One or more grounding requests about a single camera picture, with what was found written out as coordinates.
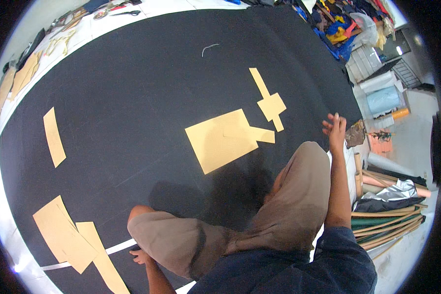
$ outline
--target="paper sheet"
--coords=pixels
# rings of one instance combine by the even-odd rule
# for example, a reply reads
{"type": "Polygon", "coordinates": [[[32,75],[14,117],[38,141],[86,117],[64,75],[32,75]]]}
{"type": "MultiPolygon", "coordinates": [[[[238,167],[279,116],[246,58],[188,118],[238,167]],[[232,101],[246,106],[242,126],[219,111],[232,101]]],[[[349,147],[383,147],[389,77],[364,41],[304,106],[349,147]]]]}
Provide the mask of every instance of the paper sheet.
{"type": "Polygon", "coordinates": [[[282,121],[279,118],[279,115],[273,118],[273,123],[275,124],[276,132],[281,132],[284,130],[284,126],[282,126],[282,121]]]}
{"type": "Polygon", "coordinates": [[[49,146],[49,151],[51,152],[52,162],[54,167],[64,161],[66,158],[64,147],[62,146],[61,137],[59,136],[59,129],[57,128],[57,122],[55,120],[54,108],[51,108],[44,119],[44,130],[46,131],[47,145],[49,146]]]}
{"type": "Polygon", "coordinates": [[[2,113],[2,107],[3,104],[5,104],[6,97],[8,96],[8,93],[12,88],[15,73],[16,68],[9,68],[5,73],[5,77],[3,78],[2,83],[0,84],[0,114],[2,113]]]}
{"type": "Polygon", "coordinates": [[[24,63],[23,68],[21,68],[21,70],[16,73],[13,82],[12,97],[10,98],[11,101],[13,101],[19,91],[21,91],[21,89],[23,89],[24,86],[26,86],[31,81],[31,78],[39,67],[38,62],[41,57],[41,53],[42,51],[32,53],[24,63]]]}
{"type": "Polygon", "coordinates": [[[243,110],[238,109],[185,128],[204,174],[258,148],[252,138],[225,137],[224,128],[230,125],[250,127],[243,110]]]}
{"type": "Polygon", "coordinates": [[[275,132],[264,128],[250,126],[249,128],[241,128],[238,126],[226,126],[224,128],[225,137],[233,138],[252,138],[256,141],[275,143],[275,132]]]}
{"type": "Polygon", "coordinates": [[[106,254],[94,223],[92,221],[77,222],[76,227],[83,238],[98,252],[93,262],[106,283],[106,286],[115,294],[129,294],[123,279],[121,279],[108,254],[106,254]]]}
{"type": "Polygon", "coordinates": [[[274,93],[269,98],[258,101],[257,104],[268,121],[271,121],[286,110],[286,105],[284,105],[278,93],[274,93]]]}
{"type": "Polygon", "coordinates": [[[98,253],[77,232],[70,217],[62,213],[58,202],[59,197],[39,209],[33,218],[57,261],[69,262],[81,274],[98,253]]]}
{"type": "Polygon", "coordinates": [[[56,198],[54,198],[54,200],[52,200],[50,203],[55,203],[57,205],[57,207],[59,207],[60,211],[62,212],[62,214],[65,216],[66,219],[69,220],[69,222],[71,223],[71,225],[76,229],[75,224],[73,223],[71,216],[69,215],[69,213],[67,212],[67,209],[65,208],[64,203],[62,202],[62,197],[59,195],[56,198]]]}
{"type": "Polygon", "coordinates": [[[286,105],[282,102],[278,93],[270,95],[266,85],[256,68],[250,68],[250,73],[259,88],[263,100],[258,101],[258,106],[268,121],[273,121],[277,132],[284,130],[279,114],[286,110],[286,105]]]}
{"type": "Polygon", "coordinates": [[[253,76],[253,79],[255,80],[257,87],[259,88],[261,96],[263,96],[263,99],[269,98],[270,93],[268,92],[268,89],[266,88],[265,82],[261,78],[261,75],[259,75],[258,69],[256,69],[256,67],[251,67],[249,68],[249,70],[253,76]]]}

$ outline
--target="man's arm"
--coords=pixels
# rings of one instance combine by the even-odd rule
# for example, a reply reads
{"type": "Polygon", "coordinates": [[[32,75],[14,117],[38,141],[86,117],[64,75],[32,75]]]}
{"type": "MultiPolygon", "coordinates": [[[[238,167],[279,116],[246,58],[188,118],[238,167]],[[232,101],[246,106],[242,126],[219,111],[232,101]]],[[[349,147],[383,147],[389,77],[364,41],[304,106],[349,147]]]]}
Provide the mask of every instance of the man's arm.
{"type": "Polygon", "coordinates": [[[348,179],[346,174],[343,144],[345,141],[346,119],[328,114],[331,123],[323,121],[323,133],[328,135],[330,141],[331,161],[331,186],[328,201],[328,212],[325,217],[325,227],[351,228],[351,203],[348,192],[348,179]]]}
{"type": "Polygon", "coordinates": [[[143,250],[129,251],[130,254],[137,256],[134,261],[138,264],[145,263],[147,271],[148,290],[150,294],[174,294],[176,293],[165,274],[157,265],[157,262],[143,250]]]}

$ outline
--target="metal rack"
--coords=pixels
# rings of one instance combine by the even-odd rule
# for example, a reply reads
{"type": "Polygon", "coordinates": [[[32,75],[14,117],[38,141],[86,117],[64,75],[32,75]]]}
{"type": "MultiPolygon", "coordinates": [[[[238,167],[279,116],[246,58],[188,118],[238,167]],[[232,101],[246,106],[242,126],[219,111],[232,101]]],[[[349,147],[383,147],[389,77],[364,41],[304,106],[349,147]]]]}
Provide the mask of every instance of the metal rack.
{"type": "Polygon", "coordinates": [[[421,85],[420,79],[403,59],[400,59],[399,62],[392,67],[392,70],[406,88],[413,89],[421,85]]]}

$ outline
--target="scissors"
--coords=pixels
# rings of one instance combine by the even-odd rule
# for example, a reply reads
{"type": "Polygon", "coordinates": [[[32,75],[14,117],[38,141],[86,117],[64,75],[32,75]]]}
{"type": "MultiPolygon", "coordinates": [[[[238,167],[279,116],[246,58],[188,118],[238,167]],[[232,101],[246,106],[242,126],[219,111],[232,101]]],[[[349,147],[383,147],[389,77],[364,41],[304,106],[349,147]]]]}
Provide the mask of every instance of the scissors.
{"type": "Polygon", "coordinates": [[[122,12],[122,13],[117,13],[117,14],[112,14],[111,16],[115,16],[115,15],[123,15],[123,14],[130,14],[130,15],[139,15],[139,13],[141,13],[140,10],[133,10],[133,11],[128,11],[128,12],[122,12]]]}

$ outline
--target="dark blue shirt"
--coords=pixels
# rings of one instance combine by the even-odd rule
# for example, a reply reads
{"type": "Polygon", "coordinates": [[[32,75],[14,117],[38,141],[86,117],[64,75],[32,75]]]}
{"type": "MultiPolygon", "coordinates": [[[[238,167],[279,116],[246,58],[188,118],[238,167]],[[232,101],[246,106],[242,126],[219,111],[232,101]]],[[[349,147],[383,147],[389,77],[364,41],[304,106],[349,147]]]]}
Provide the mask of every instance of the dark blue shirt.
{"type": "Polygon", "coordinates": [[[309,252],[256,249],[221,257],[189,294],[373,293],[374,263],[345,227],[324,230],[309,252]]]}

